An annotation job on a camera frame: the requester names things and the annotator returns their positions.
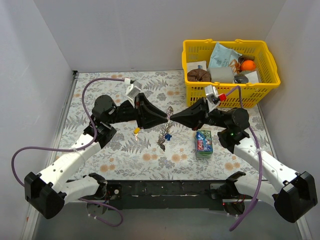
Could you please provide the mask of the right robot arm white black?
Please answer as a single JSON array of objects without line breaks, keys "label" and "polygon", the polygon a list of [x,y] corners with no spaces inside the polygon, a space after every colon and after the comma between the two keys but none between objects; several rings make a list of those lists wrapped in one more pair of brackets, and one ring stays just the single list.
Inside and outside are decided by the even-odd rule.
[{"label": "right robot arm white black", "polygon": [[314,177],[304,171],[299,173],[279,162],[246,132],[249,114],[243,108],[227,111],[213,109],[205,98],[189,108],[176,113],[170,120],[196,131],[203,125],[222,127],[218,132],[221,146],[249,163],[259,171],[267,182],[259,182],[244,172],[238,171],[228,177],[216,192],[237,199],[241,195],[263,201],[275,208],[286,221],[295,223],[318,203]]}]

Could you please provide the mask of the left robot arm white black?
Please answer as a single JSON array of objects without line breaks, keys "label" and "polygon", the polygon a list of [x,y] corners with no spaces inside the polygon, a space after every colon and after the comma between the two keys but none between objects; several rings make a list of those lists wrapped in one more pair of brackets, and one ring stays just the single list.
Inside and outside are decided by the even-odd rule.
[{"label": "left robot arm white black", "polygon": [[68,153],[38,174],[30,172],[24,178],[25,199],[46,219],[82,197],[106,197],[107,181],[101,175],[90,173],[74,181],[69,178],[111,141],[117,132],[112,124],[136,121],[139,128],[149,129],[168,121],[168,115],[150,103],[144,93],[119,106],[110,96],[101,95],[94,102],[91,118],[93,123],[84,129]]}]

